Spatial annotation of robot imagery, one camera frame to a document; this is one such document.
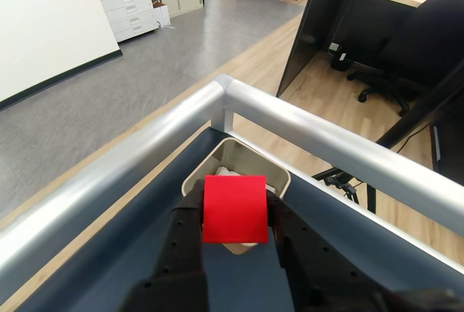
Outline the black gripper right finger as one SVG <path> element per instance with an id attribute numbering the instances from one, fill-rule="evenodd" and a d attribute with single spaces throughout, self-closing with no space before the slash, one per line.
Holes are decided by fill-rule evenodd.
<path id="1" fill-rule="evenodd" d="M 449 289 L 391 291 L 370 278 L 280 197 L 269 192 L 268 225 L 295 311 L 462 311 Z"/>

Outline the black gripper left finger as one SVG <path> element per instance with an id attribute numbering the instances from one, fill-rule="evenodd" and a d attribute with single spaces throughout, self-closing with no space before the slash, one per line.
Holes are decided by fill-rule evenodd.
<path id="1" fill-rule="evenodd" d="M 120 311 L 208 311 L 207 275 L 202 261 L 204 182 L 174 207 L 151 275 L 136 283 Z"/>

